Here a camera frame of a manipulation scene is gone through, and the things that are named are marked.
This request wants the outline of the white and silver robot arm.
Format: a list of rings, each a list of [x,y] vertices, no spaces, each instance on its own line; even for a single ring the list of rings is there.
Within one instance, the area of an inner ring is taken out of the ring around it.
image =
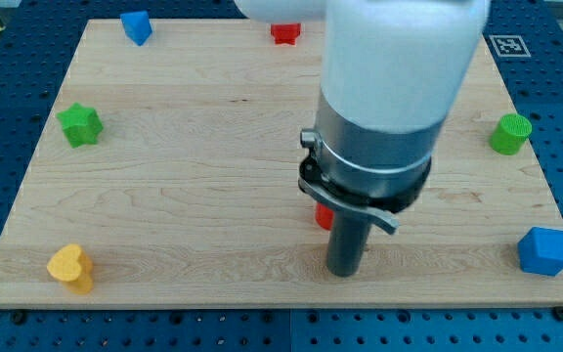
[[[325,25],[299,184],[331,211],[333,232],[397,230],[396,214],[427,178],[490,8],[488,0],[238,3],[254,21]]]

